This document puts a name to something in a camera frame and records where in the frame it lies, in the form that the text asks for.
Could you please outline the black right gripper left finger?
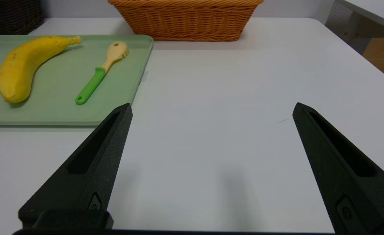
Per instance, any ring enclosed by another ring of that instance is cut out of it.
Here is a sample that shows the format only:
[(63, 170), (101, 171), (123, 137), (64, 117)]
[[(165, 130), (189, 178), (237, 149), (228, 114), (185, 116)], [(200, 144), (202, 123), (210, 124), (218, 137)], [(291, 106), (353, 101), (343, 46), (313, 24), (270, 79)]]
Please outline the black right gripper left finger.
[(133, 113), (115, 108), (19, 209), (23, 228), (112, 228), (107, 211)]

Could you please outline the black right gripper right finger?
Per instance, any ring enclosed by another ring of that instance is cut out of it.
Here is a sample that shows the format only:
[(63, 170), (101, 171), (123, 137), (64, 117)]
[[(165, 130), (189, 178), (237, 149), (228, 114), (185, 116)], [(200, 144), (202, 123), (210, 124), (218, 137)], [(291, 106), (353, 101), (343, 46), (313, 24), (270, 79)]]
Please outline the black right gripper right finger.
[(335, 233), (384, 233), (384, 170), (310, 106), (292, 117)]

